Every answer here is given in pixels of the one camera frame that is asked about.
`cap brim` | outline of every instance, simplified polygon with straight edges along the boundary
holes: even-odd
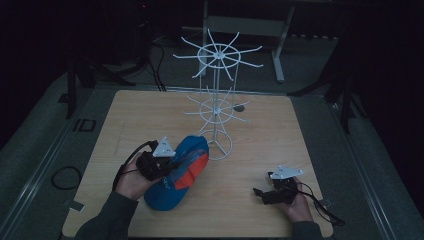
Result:
[[[159,182],[147,190],[144,194],[144,201],[146,201],[147,205],[154,210],[169,211],[181,202],[188,189],[189,188],[180,190],[173,188],[165,189],[164,185]]]

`white desk frame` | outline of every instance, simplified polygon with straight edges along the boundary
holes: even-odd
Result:
[[[203,13],[203,46],[207,44],[209,29],[211,32],[224,33],[240,33],[249,35],[262,35],[279,37],[278,46],[272,51],[272,61],[277,82],[284,83],[283,68],[281,66],[280,56],[283,49],[284,41],[290,27],[291,19],[295,7],[290,7],[289,13],[285,21],[249,19],[249,18],[233,18],[222,16],[211,16],[208,13],[209,1],[204,0]],[[200,63],[199,70],[204,68],[204,64]],[[206,75],[206,70],[202,71],[202,76]]]

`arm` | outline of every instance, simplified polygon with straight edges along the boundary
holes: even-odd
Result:
[[[137,154],[126,166],[99,215],[86,222],[77,232],[77,240],[127,239],[128,227],[138,205],[138,199],[158,180],[149,181],[137,170]]]
[[[299,180],[294,178],[298,183],[298,190],[302,191],[302,185]],[[275,206],[283,211],[290,221],[293,223],[292,239],[293,240],[322,240],[321,229],[312,218],[306,197],[300,193],[296,195],[291,205],[286,203],[278,203]]]

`person's right hand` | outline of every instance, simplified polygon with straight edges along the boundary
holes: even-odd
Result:
[[[296,183],[298,183],[297,189],[302,191],[302,184],[300,184],[299,179],[296,177],[293,178]],[[286,203],[277,203],[274,205],[278,209],[281,209],[292,222],[313,221],[311,211],[309,210],[308,201],[301,193],[296,195],[291,205]]]

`person's left hand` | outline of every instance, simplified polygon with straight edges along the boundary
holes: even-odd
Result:
[[[123,172],[137,170],[136,161],[140,156],[141,153],[137,153],[131,162],[125,167]],[[147,189],[159,181],[160,179],[149,181],[141,175],[140,171],[132,171],[121,175],[118,184],[116,185],[115,192],[127,198],[138,200],[144,195]]]

